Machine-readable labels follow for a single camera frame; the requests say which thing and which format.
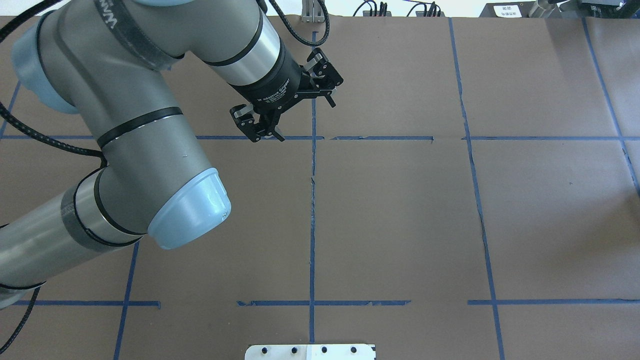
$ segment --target electrical cable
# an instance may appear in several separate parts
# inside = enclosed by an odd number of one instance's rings
[[[423,5],[424,6],[424,11],[422,13],[423,17],[427,17],[427,16],[440,16],[440,14],[442,14],[442,9],[440,7],[440,5],[436,4],[435,2],[433,3],[425,3],[424,1],[416,1],[416,0],[404,0],[404,1],[408,1],[410,3],[416,3],[411,10],[409,10],[409,12],[406,14],[406,17],[409,17],[411,15],[411,12],[413,11],[413,9],[416,8],[416,6],[418,5]],[[433,7],[435,5],[435,9],[433,10],[433,13],[431,15],[427,15],[427,13],[429,12],[427,5]]]
[[[364,4],[369,4],[369,16],[373,16],[374,13],[378,12],[378,4],[376,4],[375,1],[373,1],[373,0],[365,0],[365,1],[362,2],[362,4],[360,4],[360,6],[358,6],[356,11],[353,12],[352,16],[357,15],[358,14],[358,10],[360,10],[361,7],[364,6]]]
[[[282,12],[282,9],[278,6],[278,3],[276,3],[276,0],[269,0],[271,5],[273,5],[273,8],[276,10],[276,13],[278,13],[280,20],[282,20],[282,22],[284,23],[284,26],[287,28],[287,30],[289,30],[289,33],[293,35],[293,37],[296,38],[297,41],[307,46],[320,46],[324,44],[327,38],[329,38],[329,28],[330,28],[329,11],[327,11],[326,9],[324,0],[316,0],[316,1],[318,2],[318,4],[320,4],[320,9],[322,9],[322,13],[324,14],[324,35],[320,40],[313,42],[313,41],[304,39],[295,30],[293,30],[291,23],[289,22],[289,20],[287,20],[287,17],[284,15],[284,12]]]
[[[413,11],[413,9],[415,9],[416,7],[420,6],[420,5],[424,5],[424,11],[423,13],[427,13],[427,3],[417,3],[413,6],[413,8],[411,8],[411,10],[409,10],[409,12],[406,14],[406,17],[409,17],[409,15],[411,15],[411,12]]]
[[[0,348],[0,354],[5,352],[6,349],[8,349],[11,346],[13,341],[16,339],[16,337],[18,336],[18,334],[20,333],[20,331],[24,327],[24,324],[27,323],[27,320],[29,320],[29,315],[31,315],[31,310],[33,310],[33,306],[36,304],[36,299],[38,298],[38,293],[40,293],[40,288],[36,288],[35,290],[33,290],[33,295],[31,296],[31,300],[29,301],[29,306],[27,306],[27,311],[24,313],[24,316],[22,317],[22,320],[20,320],[20,323],[18,324],[18,326],[13,331],[13,334],[11,334],[11,336],[6,341],[6,343],[4,343],[4,345]]]
[[[27,10],[22,12],[20,15],[13,18],[7,25],[3,26],[2,29],[0,29],[0,43],[6,40],[9,34],[13,33],[20,25],[24,24],[27,20],[34,17],[38,13],[50,8],[52,5],[59,3],[60,1],[62,0],[44,0],[41,3],[38,3],[32,6],[31,8],[28,8]],[[100,159],[100,167],[105,167],[107,165],[107,160],[102,154],[102,152],[97,150],[85,149],[82,147],[76,147],[76,146],[50,138],[47,135],[44,135],[30,128],[25,123],[16,119],[9,112],[9,110],[4,107],[4,104],[2,102],[0,102],[0,116],[2,116],[2,118],[4,118],[7,121],[7,123],[9,123],[9,125],[15,127],[21,133],[27,135],[28,137],[34,140],[38,140],[39,142],[45,143],[47,145],[56,147],[64,151],[72,152],[74,154],[94,156]]]

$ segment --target label sticker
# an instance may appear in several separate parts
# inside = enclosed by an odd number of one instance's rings
[[[289,85],[290,80],[291,79],[287,79],[287,81],[282,83],[282,86],[280,86],[278,91],[276,91],[275,93],[271,94],[270,96],[265,97],[264,99],[258,99],[257,102],[264,101],[267,104],[271,104],[272,102],[276,102],[276,101],[282,99],[282,97],[284,97],[284,95],[287,93],[287,86]]]
[[[493,10],[498,17],[522,17],[518,5],[497,5]]]

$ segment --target light blue joint cap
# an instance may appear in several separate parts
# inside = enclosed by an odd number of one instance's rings
[[[163,249],[175,249],[220,225],[231,202],[218,171],[209,168],[189,180],[154,216],[149,235]]]
[[[135,3],[149,6],[175,6],[190,3],[193,0],[133,0]]]
[[[18,75],[20,83],[27,89],[33,91],[43,104],[61,113],[77,114],[78,109],[65,101],[62,96],[55,91],[40,63],[40,56],[38,55],[38,32],[40,24],[45,18],[46,16],[43,16],[38,24],[31,26],[18,41],[13,44],[11,50],[13,70],[16,75]]]

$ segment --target blue tape grid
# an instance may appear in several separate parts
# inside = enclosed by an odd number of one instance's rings
[[[469,122],[467,118],[467,110],[465,109],[465,102],[462,95],[462,79],[460,77],[460,64],[458,63],[458,50],[456,48],[456,36],[453,30],[453,20],[449,18],[449,33],[451,34],[451,48],[453,50],[453,61],[456,67],[456,78],[458,80],[458,93],[460,94],[460,109],[462,111],[462,117],[465,119],[465,134],[467,141],[467,151],[469,154],[469,163],[471,165],[471,176],[474,181],[474,192],[476,195],[476,207],[478,215],[480,216],[480,225],[482,227],[482,241],[484,244],[484,262],[486,265],[486,276],[489,280],[489,292],[491,294],[492,308],[493,308],[493,324],[495,326],[495,335],[498,341],[498,353],[500,360],[504,360],[504,347],[502,346],[502,331],[500,329],[500,316],[498,314],[498,305],[495,300],[495,285],[493,283],[493,270],[491,268],[491,257],[489,256],[489,244],[486,239],[486,229],[484,226],[484,215],[482,209],[482,200],[480,199],[480,189],[478,187],[478,180],[476,176],[476,164],[474,163],[473,146],[471,144],[471,134],[469,131]]]
[[[485,249],[485,262],[487,276],[489,280],[491,299],[490,300],[469,300],[470,306],[491,306],[494,314],[494,323],[497,336],[497,342],[499,347],[500,360],[504,360],[504,348],[502,345],[502,334],[500,329],[500,320],[498,313],[498,306],[533,306],[533,305],[593,305],[593,304],[626,304],[626,305],[640,305],[640,300],[637,299],[497,299],[495,295],[495,285],[493,283],[493,275],[490,261],[490,254],[488,248],[488,241],[486,238],[486,231],[484,228],[484,216],[482,211],[482,202],[479,193],[479,186],[477,183],[476,166],[473,160],[473,141],[619,141],[627,167],[632,177],[634,186],[638,196],[640,196],[640,186],[637,180],[635,170],[632,166],[630,156],[628,155],[627,146],[625,142],[639,141],[640,136],[623,136],[621,133],[618,118],[612,107],[611,98],[607,90],[606,84],[600,71],[600,66],[593,50],[593,44],[589,34],[589,29],[586,21],[582,20],[584,28],[584,34],[588,43],[589,51],[595,66],[596,74],[602,91],[604,93],[607,107],[611,114],[614,126],[616,128],[617,136],[471,136],[467,112],[463,100],[462,81],[460,75],[460,65],[458,62],[458,52],[455,42],[455,34],[452,19],[449,19],[449,29],[451,35],[451,46],[454,56],[454,65],[456,68],[456,78],[458,81],[458,90],[460,94],[460,106],[463,118],[465,120],[465,137],[462,140],[467,142],[467,149],[469,155],[469,162],[471,167],[472,179],[474,182],[474,191],[476,196],[476,206],[481,221],[481,227],[483,232],[483,244]],[[313,39],[316,39],[316,33],[313,33]],[[9,111],[12,110],[18,92],[20,90],[20,83],[16,84],[15,90],[11,102],[9,104]],[[12,140],[27,140],[28,136],[24,135],[4,135],[7,123],[4,121],[0,127],[0,140],[12,139]],[[58,140],[91,140],[90,135],[57,135],[52,136]],[[197,136],[200,140],[244,140],[245,136]],[[309,339],[310,343],[315,342],[315,307],[316,306],[405,306],[411,302],[411,300],[316,300],[315,299],[315,174],[316,174],[316,142],[318,140],[325,140],[325,137],[317,135],[316,129],[316,101],[312,100],[312,136],[286,136],[287,140],[311,140],[312,141],[312,209],[311,209],[311,229],[310,229],[310,288],[309,295],[310,300],[254,300],[250,302],[238,301],[237,305],[240,307],[249,306],[308,306],[309,307]],[[402,141],[434,141],[432,136],[336,136],[331,140],[402,140]],[[133,280],[133,274],[135,269],[136,258],[138,256],[138,244],[135,245],[134,253],[131,259],[131,267],[129,269],[129,278],[127,281],[127,287],[125,290],[125,297],[123,301],[83,301],[83,300],[39,300],[36,302],[36,306],[122,306],[122,314],[120,319],[120,327],[118,330],[118,337],[116,341],[116,350],[114,352],[114,360],[119,358],[120,347],[122,345],[122,336],[124,333],[124,327],[126,323],[127,310],[129,306],[138,307],[157,307],[160,308],[160,302],[158,301],[130,301],[131,286]],[[26,306],[28,301],[21,300],[14,304],[14,306]]]
[[[18,83],[15,84],[15,89],[13,89],[13,96],[11,96],[11,102],[9,102],[9,107],[7,108],[9,112],[13,110],[13,105],[15,104],[15,100],[16,98],[18,98],[18,91],[20,91],[20,81],[18,81]],[[3,120],[2,126],[0,127],[0,140],[2,140],[4,136],[4,130],[6,129],[6,125],[7,125],[6,120]]]

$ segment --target white metal plate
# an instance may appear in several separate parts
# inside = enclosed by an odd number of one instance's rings
[[[376,346],[367,344],[254,345],[244,360],[376,360]]]

